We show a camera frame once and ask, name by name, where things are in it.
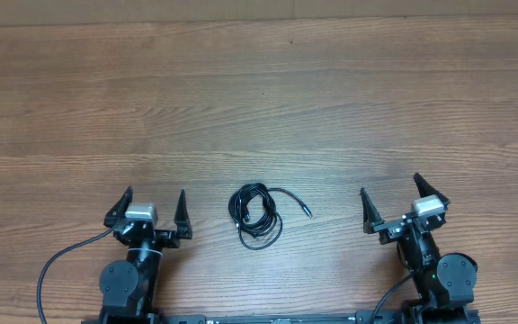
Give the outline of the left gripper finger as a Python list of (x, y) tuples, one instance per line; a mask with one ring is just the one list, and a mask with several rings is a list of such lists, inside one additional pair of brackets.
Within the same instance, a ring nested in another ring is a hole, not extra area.
[(179, 239), (192, 239), (192, 225), (187, 211), (184, 189), (181, 190), (179, 195), (174, 214), (174, 224), (176, 225), (177, 236)]
[(113, 227), (117, 221), (125, 217), (125, 211), (132, 203), (133, 199), (133, 187), (129, 186), (121, 198), (107, 211), (103, 219), (103, 225), (105, 227)]

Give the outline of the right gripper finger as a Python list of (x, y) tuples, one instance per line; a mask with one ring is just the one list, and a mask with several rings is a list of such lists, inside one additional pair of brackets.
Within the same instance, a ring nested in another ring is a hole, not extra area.
[(366, 234), (375, 233), (377, 228), (384, 223), (384, 220), (372, 203), (364, 187), (360, 190), (360, 197), (362, 198), (363, 208), (363, 232)]
[(445, 208), (451, 203), (450, 199), (442, 194), (440, 191), (431, 186), (419, 173), (415, 173), (413, 176), (413, 180), (415, 181), (415, 185), (420, 194), (421, 198), (425, 198), (427, 196), (436, 195), (439, 200), (442, 202)]

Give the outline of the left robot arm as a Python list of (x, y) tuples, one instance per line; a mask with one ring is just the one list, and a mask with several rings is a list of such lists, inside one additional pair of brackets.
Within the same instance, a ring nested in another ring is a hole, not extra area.
[(166, 323), (164, 313), (155, 306), (163, 250), (179, 248), (192, 238), (192, 225), (181, 191), (174, 214), (175, 229), (159, 229), (156, 206), (134, 202), (133, 188), (105, 214), (103, 225), (128, 248), (126, 258), (108, 264), (101, 272), (99, 287), (103, 301), (96, 323)]

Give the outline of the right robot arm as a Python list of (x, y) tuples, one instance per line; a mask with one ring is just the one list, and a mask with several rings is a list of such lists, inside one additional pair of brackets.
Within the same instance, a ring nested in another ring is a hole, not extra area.
[[(399, 262), (408, 270), (364, 318), (369, 323), (479, 323), (478, 311), (468, 309), (474, 301), (477, 262), (463, 253), (441, 254), (433, 238), (433, 231), (446, 223), (451, 201), (420, 174), (413, 179), (420, 198), (400, 220), (386, 222), (366, 190), (360, 190), (363, 232), (377, 234), (382, 245), (395, 242)], [(399, 310), (384, 311), (389, 297), (408, 281), (418, 297), (402, 301)]]

